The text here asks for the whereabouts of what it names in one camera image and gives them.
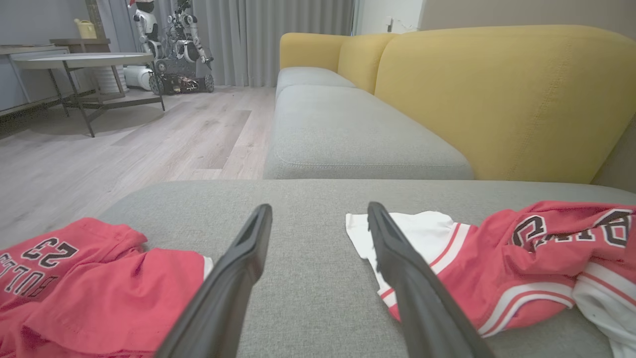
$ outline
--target wheeled robot base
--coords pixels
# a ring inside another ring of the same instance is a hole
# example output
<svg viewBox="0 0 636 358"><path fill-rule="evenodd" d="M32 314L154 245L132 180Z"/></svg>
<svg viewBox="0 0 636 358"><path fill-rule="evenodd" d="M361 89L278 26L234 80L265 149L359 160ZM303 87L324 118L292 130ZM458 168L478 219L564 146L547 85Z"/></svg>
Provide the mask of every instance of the wheeled robot base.
<svg viewBox="0 0 636 358"><path fill-rule="evenodd" d="M212 75L189 78L176 73L153 73L150 75L149 81L150 89L156 95L214 91L214 78Z"/></svg>

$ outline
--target yellow watering can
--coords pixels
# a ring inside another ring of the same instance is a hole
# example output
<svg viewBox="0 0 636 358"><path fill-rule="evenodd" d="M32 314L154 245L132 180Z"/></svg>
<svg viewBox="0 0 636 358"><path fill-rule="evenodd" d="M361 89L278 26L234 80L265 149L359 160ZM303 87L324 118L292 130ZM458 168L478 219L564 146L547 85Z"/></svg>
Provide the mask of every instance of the yellow watering can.
<svg viewBox="0 0 636 358"><path fill-rule="evenodd" d="M95 25L92 22L86 20L75 19L75 24L78 25L79 36L81 38L97 38L95 32Z"/></svg>

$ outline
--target metal table frame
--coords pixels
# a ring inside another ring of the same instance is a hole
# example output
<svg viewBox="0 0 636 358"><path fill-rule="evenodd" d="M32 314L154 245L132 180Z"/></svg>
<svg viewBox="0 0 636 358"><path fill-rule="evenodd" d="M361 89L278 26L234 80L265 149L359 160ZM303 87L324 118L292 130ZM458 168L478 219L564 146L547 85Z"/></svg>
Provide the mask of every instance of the metal table frame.
<svg viewBox="0 0 636 358"><path fill-rule="evenodd" d="M66 61L62 61L62 63L64 64L64 71L66 71L66 75L69 79L69 82L71 83L71 88L73 89L72 94L64 97L60 91L59 86L57 85L57 82L55 81L55 76L53 76L53 70L49 68L48 74L49 76L51 76L51 81L53 81L53 85L55 86L55 90L57 91L58 98L60 99L62 107L64 108L64 113L66 114L67 117L69 117L68 107L79 108L81 115L84 118L84 121L86 122L86 126L88 127L88 131L90 131L90 136L93 138L95 138L95 133L93 132L93 127L90 125L90 123L93 122L95 119L97 119L97 117L104 114L104 112L106 112L107 110L112 110L113 108L138 106L140 104L161 103L162 110L165 111L165 105L163 104L163 96L161 94L159 94L158 97L153 97L153 98L132 99L129 101L104 103L104 101L124 98L126 96L126 94L123 91L123 86L121 85L119 74L117 73L117 67L115 65L112 65L111 69L113 70L113 75L115 76L115 81L117 82L117 88L119 89L119 93L108 94L108 95L100 94L99 84L97 80L95 80L92 72L90 72L91 77L93 79L93 84L95 85L95 92L94 92L95 96L90 97L90 94L92 94L93 91L83 92L81 94L78 93L77 86L75 86L75 82L73 81L73 76L71 76L71 72L76 71L77 69L82 69L83 67L69 68ZM150 62L150 68L152 69L153 73L156 73L154 62ZM95 110L95 111L87 115L85 109Z"/></svg>

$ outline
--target number 23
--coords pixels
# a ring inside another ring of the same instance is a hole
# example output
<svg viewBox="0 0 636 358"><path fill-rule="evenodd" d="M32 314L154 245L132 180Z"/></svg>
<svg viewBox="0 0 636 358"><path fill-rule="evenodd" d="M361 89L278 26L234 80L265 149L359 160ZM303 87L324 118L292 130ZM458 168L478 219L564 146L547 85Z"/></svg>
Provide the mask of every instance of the number 23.
<svg viewBox="0 0 636 358"><path fill-rule="evenodd" d="M38 263L44 268L54 268L55 266L57 266L59 260L68 259L78 251L77 248L70 246L66 242L62 242L59 245L58 242L59 240L57 238L46 239L38 244L36 247L22 254L22 258L28 260L37 260L38 258L40 258L40 256L42 256L42 253L40 251L44 249L44 247L55 247L55 249L59 252L46 254Z"/></svg>

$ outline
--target sofa armrest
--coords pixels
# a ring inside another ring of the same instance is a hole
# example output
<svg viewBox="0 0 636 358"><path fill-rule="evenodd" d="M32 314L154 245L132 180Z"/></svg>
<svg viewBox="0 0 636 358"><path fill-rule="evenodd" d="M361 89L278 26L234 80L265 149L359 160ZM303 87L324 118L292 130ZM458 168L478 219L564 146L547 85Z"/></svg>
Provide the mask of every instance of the sofa armrest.
<svg viewBox="0 0 636 358"><path fill-rule="evenodd" d="M290 32L280 38L280 68L306 66L338 71L340 47L350 36Z"/></svg>

